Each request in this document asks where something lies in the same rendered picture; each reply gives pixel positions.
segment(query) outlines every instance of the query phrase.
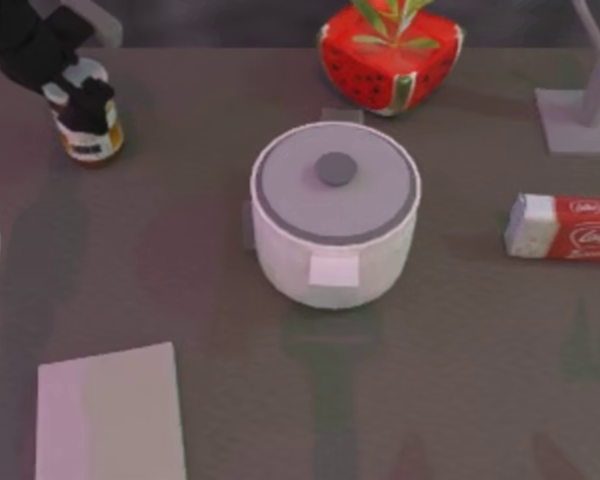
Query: lid knob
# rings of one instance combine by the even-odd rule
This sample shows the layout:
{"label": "lid knob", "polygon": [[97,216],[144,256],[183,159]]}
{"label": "lid knob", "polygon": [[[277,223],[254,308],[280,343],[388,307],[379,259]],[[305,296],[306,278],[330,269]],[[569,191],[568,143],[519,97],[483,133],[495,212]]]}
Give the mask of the lid knob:
{"label": "lid knob", "polygon": [[315,170],[318,178],[325,185],[342,187],[356,176],[358,164],[346,153],[330,152],[318,159]]}

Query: pot handle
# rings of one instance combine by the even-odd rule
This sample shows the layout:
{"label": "pot handle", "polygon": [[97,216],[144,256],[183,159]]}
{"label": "pot handle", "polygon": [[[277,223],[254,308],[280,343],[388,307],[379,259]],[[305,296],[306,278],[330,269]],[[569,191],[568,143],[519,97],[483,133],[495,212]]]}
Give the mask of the pot handle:
{"label": "pot handle", "polygon": [[352,108],[323,108],[320,120],[323,122],[350,122],[364,124],[362,110]]}
{"label": "pot handle", "polygon": [[256,239],[253,229],[253,210],[251,201],[242,204],[242,246],[248,252],[256,249]]}
{"label": "pot handle", "polygon": [[356,289],[360,286],[360,257],[327,257],[311,255],[309,285]]}

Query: white square book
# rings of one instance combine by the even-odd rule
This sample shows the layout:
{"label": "white square book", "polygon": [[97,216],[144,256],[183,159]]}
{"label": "white square book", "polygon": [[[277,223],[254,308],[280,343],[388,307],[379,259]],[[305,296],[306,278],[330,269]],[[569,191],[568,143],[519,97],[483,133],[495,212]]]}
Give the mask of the white square book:
{"label": "white square book", "polygon": [[42,365],[36,480],[186,480],[166,343]]}

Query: red and white package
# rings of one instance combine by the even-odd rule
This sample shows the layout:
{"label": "red and white package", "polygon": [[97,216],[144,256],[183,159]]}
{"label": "red and white package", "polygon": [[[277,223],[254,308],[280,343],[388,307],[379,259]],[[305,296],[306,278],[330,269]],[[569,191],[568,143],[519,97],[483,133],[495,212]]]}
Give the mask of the red and white package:
{"label": "red and white package", "polygon": [[521,194],[504,238],[514,257],[600,262],[600,199]]}

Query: pot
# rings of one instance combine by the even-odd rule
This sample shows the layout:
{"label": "pot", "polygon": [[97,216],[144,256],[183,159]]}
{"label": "pot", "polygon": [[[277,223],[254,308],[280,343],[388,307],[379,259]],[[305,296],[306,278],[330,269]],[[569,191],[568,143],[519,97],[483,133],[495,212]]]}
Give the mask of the pot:
{"label": "pot", "polygon": [[395,140],[334,115],[262,151],[249,213],[253,246],[273,286],[296,302],[337,310],[378,299],[400,277],[421,180]]}

